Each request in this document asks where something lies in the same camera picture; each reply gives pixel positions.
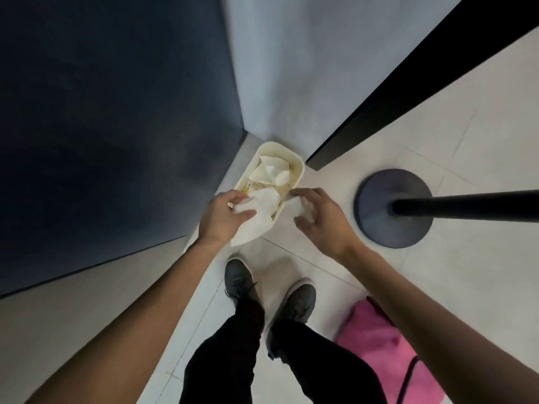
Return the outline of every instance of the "round metal base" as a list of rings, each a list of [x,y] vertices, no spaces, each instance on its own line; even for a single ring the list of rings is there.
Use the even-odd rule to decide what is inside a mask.
[[[391,203],[407,198],[431,198],[427,184],[402,169],[387,169],[368,176],[354,198],[354,217],[365,236],[388,248],[416,244],[431,228],[432,217],[400,217]]]

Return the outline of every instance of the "black pants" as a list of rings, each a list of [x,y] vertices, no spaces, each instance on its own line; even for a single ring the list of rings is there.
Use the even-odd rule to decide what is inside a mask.
[[[263,329],[264,309],[253,300],[241,300],[234,316],[204,341],[187,364],[180,403],[251,403]],[[378,376],[354,353],[289,320],[275,323],[272,333],[272,349],[315,404],[386,403]]]

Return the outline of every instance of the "pink bag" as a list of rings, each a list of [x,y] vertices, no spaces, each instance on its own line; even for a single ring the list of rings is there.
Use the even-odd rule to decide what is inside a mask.
[[[372,299],[356,303],[335,342],[373,368],[387,404],[439,404],[443,400],[440,385]]]

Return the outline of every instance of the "forearm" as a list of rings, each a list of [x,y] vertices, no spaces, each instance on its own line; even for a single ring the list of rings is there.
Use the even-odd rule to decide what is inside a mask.
[[[366,287],[453,402],[528,403],[539,376],[356,244],[340,262]]]
[[[28,402],[135,403],[219,249],[213,242],[195,242]]]

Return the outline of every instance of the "black door frame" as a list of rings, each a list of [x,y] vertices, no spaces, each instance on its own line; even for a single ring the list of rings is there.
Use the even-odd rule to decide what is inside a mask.
[[[307,159],[319,170],[539,26],[535,0],[462,0]]]

